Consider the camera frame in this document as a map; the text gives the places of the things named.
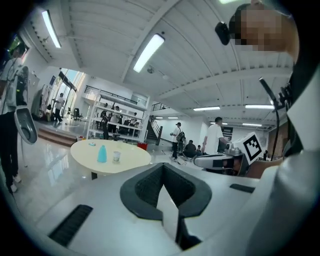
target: white ceiling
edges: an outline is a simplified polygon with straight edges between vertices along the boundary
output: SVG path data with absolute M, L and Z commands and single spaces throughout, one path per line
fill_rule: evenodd
M 263 76 L 275 94 L 290 76 L 293 62 L 286 53 L 224 46 L 215 33 L 235 9 L 249 1 L 219 0 L 48 0 L 36 9 L 25 29 L 50 65 L 86 72 L 154 99 L 188 116 L 228 123 L 274 126 L 268 110 L 245 110 L 245 104 L 268 104 L 258 82 Z M 49 10 L 62 47 L 48 37 L 41 11 Z M 164 32 L 165 43 L 137 73 L 133 66 L 144 46 Z M 152 66 L 154 73 L 147 72 Z M 220 106 L 219 111 L 194 112 Z

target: blue bottle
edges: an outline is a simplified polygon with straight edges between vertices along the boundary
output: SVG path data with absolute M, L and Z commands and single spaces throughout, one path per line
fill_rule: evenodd
M 105 163 L 107 161 L 107 150 L 105 145 L 102 145 L 99 149 L 98 160 L 99 163 Z

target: white pillar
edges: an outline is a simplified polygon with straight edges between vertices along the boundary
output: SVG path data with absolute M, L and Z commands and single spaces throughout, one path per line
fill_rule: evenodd
M 153 103 L 153 99 L 151 97 L 148 98 L 146 102 L 146 111 L 143 113 L 143 121 L 142 121 L 142 130 L 139 133 L 139 142 L 144 142 L 145 141 L 145 135 L 147 131 L 147 126 L 148 126 L 148 121 L 149 121 L 149 116 L 151 113 L 151 107 Z

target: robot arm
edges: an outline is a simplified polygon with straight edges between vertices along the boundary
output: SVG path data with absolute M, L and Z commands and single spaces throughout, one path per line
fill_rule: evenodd
M 255 132 L 251 132 L 228 143 L 224 153 L 199 156 L 194 159 L 194 164 L 213 173 L 244 176 L 249 166 L 258 159 L 261 153 L 258 137 Z M 234 170 L 237 163 L 239 170 Z

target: white table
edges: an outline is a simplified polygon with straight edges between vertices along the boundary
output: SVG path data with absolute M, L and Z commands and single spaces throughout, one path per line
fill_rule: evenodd
M 106 162 L 98 162 L 98 152 L 104 145 L 106 149 Z M 114 163 L 114 151 L 121 153 L 120 162 Z M 132 168 L 150 164 L 150 154 L 140 147 L 120 141 L 105 139 L 85 139 L 74 143 L 70 149 L 72 157 L 82 166 L 91 170 L 91 178 L 97 174 L 116 174 Z

